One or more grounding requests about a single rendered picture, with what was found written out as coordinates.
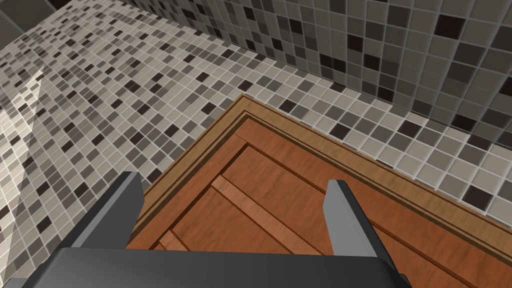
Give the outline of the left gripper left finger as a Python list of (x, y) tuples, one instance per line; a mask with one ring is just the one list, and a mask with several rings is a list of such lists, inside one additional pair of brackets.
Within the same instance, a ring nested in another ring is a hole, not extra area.
[(59, 248), (124, 249), (144, 204), (141, 175), (124, 171), (59, 244)]

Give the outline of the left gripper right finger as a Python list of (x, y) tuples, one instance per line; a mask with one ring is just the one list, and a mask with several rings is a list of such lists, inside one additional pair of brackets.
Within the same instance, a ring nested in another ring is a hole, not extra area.
[(377, 258), (398, 269), (344, 180), (328, 181), (323, 202), (333, 253), (336, 256)]

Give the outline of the brown wooden door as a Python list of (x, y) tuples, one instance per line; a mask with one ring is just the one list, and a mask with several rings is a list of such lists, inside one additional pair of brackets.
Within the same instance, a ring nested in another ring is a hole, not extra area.
[(145, 193), (147, 214), (130, 249), (332, 255), (323, 204), (344, 180), (398, 270), (418, 288), (512, 288), (512, 258), (470, 228), (512, 232), (338, 144), (336, 152), (383, 175), (386, 188), (323, 151), (246, 118), (212, 126)]

